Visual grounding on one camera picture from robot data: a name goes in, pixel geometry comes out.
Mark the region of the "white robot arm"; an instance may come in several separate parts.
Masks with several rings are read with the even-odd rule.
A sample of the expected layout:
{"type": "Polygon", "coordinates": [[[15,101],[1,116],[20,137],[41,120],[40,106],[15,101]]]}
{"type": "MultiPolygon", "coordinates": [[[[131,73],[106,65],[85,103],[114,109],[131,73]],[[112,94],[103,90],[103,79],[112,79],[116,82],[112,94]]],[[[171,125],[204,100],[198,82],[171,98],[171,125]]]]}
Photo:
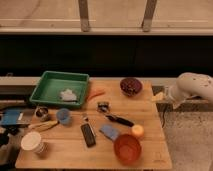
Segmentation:
{"type": "Polygon", "coordinates": [[[152,102],[167,101],[177,109],[187,99],[201,97],[213,104],[213,77],[206,74],[185,72],[178,76],[175,83],[165,86],[154,95],[152,102]]]}

